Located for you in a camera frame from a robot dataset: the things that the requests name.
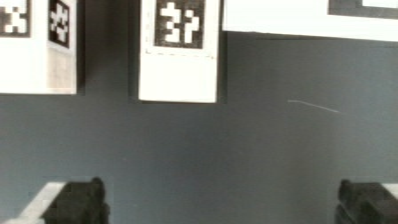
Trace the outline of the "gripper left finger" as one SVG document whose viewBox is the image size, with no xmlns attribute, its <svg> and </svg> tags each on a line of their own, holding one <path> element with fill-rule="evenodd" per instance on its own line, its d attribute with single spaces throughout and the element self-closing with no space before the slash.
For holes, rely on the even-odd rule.
<svg viewBox="0 0 398 224">
<path fill-rule="evenodd" d="M 28 224 L 108 224 L 110 207 L 104 202 L 104 183 L 48 182 L 23 210 Z"/>
</svg>

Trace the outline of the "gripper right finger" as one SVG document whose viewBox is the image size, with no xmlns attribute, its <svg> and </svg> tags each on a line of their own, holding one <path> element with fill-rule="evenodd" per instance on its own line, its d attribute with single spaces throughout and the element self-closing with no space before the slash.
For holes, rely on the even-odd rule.
<svg viewBox="0 0 398 224">
<path fill-rule="evenodd" d="M 398 183 L 341 180 L 334 224 L 398 224 Z"/>
</svg>

